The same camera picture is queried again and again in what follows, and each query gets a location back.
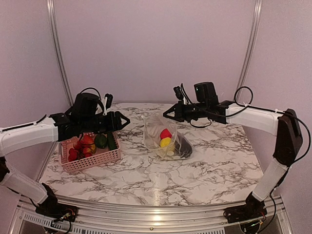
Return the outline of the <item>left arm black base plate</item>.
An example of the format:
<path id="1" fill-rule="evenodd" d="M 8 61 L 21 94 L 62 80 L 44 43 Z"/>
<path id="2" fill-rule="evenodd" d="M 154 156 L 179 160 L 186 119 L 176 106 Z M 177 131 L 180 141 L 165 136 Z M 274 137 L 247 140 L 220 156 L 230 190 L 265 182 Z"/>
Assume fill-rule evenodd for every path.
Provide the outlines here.
<path id="1" fill-rule="evenodd" d="M 53 191 L 48 191 L 47 195 L 48 197 L 37 205 L 36 213 L 53 218 L 53 222 L 75 221 L 78 212 L 76 206 L 59 203 Z"/>

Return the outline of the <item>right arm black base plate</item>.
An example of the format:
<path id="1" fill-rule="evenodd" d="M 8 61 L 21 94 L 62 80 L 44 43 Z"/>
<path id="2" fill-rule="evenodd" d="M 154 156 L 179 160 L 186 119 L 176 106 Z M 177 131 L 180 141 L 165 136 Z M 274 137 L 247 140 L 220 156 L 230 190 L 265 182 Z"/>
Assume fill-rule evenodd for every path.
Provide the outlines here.
<path id="1" fill-rule="evenodd" d="M 257 200 L 250 193 L 244 205 L 228 207 L 224 210 L 223 216 L 228 223 L 246 221 L 253 218 L 258 218 L 267 214 L 264 201 Z"/>

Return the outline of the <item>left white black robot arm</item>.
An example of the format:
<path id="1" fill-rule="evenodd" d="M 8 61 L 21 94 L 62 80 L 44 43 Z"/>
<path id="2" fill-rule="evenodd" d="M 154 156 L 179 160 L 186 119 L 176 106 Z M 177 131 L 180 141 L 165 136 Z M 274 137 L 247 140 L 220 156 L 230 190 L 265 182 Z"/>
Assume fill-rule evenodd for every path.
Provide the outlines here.
<path id="1" fill-rule="evenodd" d="M 31 199 L 37 208 L 51 217 L 60 215 L 61 205 L 51 188 L 36 182 L 7 160 L 25 150 L 48 143 L 61 142 L 85 133 L 106 134 L 122 130 L 130 120 L 119 111 L 110 111 L 112 95 L 104 98 L 82 91 L 65 112 L 45 115 L 39 120 L 1 128 L 0 185 Z"/>

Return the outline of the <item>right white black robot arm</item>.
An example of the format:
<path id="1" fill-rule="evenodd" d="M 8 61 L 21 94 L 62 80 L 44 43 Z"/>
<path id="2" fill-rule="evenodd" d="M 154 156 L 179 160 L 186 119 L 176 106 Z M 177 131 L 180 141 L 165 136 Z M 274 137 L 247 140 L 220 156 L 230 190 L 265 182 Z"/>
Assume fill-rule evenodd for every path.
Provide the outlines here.
<path id="1" fill-rule="evenodd" d="M 293 109 L 286 111 L 269 110 L 236 100 L 219 102 L 212 82 L 194 85 L 197 102 L 187 96 L 184 86 L 174 88 L 178 103 L 163 113 L 163 116 L 178 122 L 191 122 L 200 118 L 222 124 L 238 124 L 276 137 L 273 159 L 255 189 L 242 206 L 242 215 L 252 218 L 264 205 L 264 200 L 272 194 L 284 180 L 290 167 L 299 161 L 297 154 L 303 144 L 300 125 L 303 123 Z"/>

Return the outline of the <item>green fake cucumber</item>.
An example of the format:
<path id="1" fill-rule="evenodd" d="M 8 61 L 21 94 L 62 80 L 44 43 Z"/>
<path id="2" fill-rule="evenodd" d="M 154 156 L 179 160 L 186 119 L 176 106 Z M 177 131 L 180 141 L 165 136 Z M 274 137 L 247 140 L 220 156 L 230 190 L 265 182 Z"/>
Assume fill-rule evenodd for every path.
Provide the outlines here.
<path id="1" fill-rule="evenodd" d="M 115 143 L 115 138 L 112 132 L 107 134 L 107 146 L 110 151 L 117 149 L 117 145 Z"/>

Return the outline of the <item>clear zip top bag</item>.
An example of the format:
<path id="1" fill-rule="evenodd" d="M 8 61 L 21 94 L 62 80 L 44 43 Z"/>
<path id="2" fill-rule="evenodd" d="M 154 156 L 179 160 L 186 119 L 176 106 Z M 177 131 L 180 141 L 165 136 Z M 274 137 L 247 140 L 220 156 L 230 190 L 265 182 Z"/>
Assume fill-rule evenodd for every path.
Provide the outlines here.
<path id="1" fill-rule="evenodd" d="M 178 132 L 174 121 L 151 115 L 143 122 L 143 144 L 148 150 L 163 160 L 185 160 L 192 156 L 192 145 Z"/>

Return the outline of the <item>dark green fake avocado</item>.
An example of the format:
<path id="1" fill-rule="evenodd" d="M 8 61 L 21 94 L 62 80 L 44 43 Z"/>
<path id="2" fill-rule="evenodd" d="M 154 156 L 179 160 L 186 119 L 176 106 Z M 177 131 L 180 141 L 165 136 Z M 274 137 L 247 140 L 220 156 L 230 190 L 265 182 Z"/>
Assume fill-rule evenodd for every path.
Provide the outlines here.
<path id="1" fill-rule="evenodd" d="M 94 143 L 97 148 L 104 149 L 105 147 L 107 147 L 107 136 L 104 134 L 96 135 Z"/>

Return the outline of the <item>red fake cherry tomato bunch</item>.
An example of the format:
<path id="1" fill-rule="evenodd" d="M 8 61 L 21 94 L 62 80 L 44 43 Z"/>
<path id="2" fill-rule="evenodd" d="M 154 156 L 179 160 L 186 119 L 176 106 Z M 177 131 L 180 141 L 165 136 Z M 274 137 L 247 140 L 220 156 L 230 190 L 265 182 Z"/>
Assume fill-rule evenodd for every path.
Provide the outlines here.
<path id="1" fill-rule="evenodd" d="M 72 148 L 69 149 L 67 157 L 68 161 L 72 162 L 93 156 L 94 154 L 92 154 L 89 148 L 91 144 L 94 144 L 94 139 L 89 135 L 84 135 L 73 144 Z"/>

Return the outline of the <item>red orange fake mango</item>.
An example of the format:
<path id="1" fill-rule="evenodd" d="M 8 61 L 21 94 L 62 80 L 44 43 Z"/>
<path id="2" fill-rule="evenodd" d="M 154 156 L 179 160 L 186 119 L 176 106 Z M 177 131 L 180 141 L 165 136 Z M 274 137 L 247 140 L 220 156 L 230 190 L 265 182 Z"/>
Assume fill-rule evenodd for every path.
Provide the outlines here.
<path id="1" fill-rule="evenodd" d="M 91 145 L 89 146 L 89 148 L 90 148 L 90 150 L 91 150 L 92 154 L 95 154 L 95 153 L 96 153 L 96 151 L 97 151 L 97 147 L 96 147 L 96 145 L 95 145 L 95 144 L 91 144 Z"/>

